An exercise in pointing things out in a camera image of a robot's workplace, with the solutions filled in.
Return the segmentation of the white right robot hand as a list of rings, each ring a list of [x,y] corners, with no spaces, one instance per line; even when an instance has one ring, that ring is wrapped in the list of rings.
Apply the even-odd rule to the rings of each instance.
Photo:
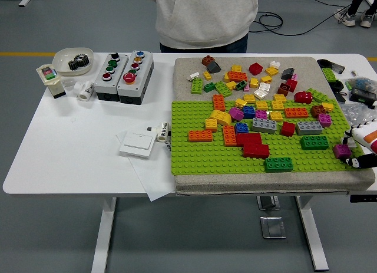
[[[352,126],[349,130],[345,131],[342,143],[346,144],[348,138],[351,137],[355,142],[366,147],[371,153],[355,158],[342,159],[342,161],[358,169],[376,167],[376,119],[358,124],[357,126]]]

